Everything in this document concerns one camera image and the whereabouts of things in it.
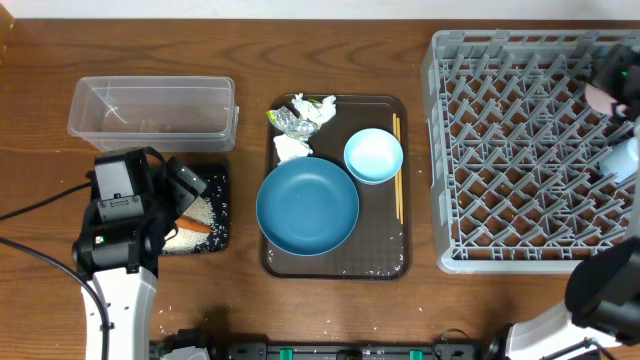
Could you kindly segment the pale pink cup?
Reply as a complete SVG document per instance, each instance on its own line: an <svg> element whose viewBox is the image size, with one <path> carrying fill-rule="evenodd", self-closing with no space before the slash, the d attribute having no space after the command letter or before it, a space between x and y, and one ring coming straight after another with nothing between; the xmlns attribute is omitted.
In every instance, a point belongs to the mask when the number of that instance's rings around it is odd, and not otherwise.
<svg viewBox="0 0 640 360"><path fill-rule="evenodd" d="M592 84L587 84L585 99L591 108L601 114L622 118L627 116L628 106L623 102L621 94L608 93Z"/></svg>

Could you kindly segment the orange carrot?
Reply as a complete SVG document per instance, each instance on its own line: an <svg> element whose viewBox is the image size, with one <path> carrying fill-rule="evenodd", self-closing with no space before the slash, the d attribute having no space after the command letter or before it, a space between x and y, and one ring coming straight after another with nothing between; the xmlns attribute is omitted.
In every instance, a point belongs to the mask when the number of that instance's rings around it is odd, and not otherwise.
<svg viewBox="0 0 640 360"><path fill-rule="evenodd" d="M186 229L198 233L210 233L211 227L207 224L201 223L195 219L181 216L176 220L176 225L180 229Z"/></svg>

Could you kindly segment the white rice pile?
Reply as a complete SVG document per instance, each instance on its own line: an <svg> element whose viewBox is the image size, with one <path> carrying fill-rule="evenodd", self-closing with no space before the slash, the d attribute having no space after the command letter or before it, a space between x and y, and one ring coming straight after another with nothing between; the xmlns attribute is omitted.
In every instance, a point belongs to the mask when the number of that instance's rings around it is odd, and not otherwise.
<svg viewBox="0 0 640 360"><path fill-rule="evenodd" d="M163 255L212 253L227 247L230 223L225 203L219 206L209 198L200 197L181 216L209 225L211 232L198 233L178 228L166 237Z"/></svg>

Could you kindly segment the dark blue plate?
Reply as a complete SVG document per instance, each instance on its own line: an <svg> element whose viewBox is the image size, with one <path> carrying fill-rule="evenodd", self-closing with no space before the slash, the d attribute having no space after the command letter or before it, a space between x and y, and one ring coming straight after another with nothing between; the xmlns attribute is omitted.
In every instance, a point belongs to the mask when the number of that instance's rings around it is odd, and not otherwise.
<svg viewBox="0 0 640 360"><path fill-rule="evenodd" d="M360 214L353 180L338 165L317 157L290 160L271 171L256 198L266 239L296 256L319 256L342 245Z"/></svg>

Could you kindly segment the light blue bowl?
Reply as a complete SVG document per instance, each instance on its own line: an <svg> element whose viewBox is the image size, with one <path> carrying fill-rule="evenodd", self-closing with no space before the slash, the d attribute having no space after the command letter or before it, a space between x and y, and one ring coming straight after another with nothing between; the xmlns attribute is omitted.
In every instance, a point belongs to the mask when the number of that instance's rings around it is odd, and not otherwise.
<svg viewBox="0 0 640 360"><path fill-rule="evenodd" d="M367 128L349 138L343 159L346 168L358 181L378 185L400 171L404 154L400 142L392 133Z"/></svg>

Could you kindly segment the light blue cup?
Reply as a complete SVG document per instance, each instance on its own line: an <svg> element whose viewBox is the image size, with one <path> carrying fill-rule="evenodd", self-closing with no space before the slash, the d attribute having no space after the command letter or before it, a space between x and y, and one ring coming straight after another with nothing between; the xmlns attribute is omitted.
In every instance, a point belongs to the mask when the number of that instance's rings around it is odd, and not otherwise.
<svg viewBox="0 0 640 360"><path fill-rule="evenodd" d="M638 162L638 140L630 138L615 145L612 151L599 162L599 169L604 176L612 175L612 181L618 184L637 172Z"/></svg>

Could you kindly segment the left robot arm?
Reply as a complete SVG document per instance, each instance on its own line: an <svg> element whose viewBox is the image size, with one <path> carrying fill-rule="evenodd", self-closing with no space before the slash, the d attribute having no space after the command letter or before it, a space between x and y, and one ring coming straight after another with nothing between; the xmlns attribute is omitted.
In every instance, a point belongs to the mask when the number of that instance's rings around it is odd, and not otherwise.
<svg viewBox="0 0 640 360"><path fill-rule="evenodd" d="M177 220L207 184L152 147L105 152L72 258L82 283L89 359L146 359L158 263Z"/></svg>

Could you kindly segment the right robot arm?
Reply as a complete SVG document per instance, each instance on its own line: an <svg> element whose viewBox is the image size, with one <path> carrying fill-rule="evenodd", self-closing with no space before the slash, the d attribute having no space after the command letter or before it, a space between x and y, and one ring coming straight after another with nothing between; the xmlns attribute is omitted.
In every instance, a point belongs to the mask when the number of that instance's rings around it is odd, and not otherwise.
<svg viewBox="0 0 640 360"><path fill-rule="evenodd" d="M639 53L616 45L596 65L586 86L597 112L634 125L632 138L598 163L618 182L639 176ZM533 320L508 327L487 359L610 359L609 349L639 343L639 195L623 241L581 262L564 301Z"/></svg>

